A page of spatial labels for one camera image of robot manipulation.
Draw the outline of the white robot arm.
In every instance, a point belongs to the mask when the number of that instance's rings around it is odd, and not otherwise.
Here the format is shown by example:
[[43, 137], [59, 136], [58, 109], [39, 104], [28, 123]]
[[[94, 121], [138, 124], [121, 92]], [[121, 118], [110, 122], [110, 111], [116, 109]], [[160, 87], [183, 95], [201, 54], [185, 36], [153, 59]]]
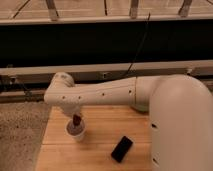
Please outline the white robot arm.
[[138, 76], [76, 86], [56, 73], [44, 100], [53, 106], [149, 106], [152, 171], [213, 171], [213, 94], [183, 74]]

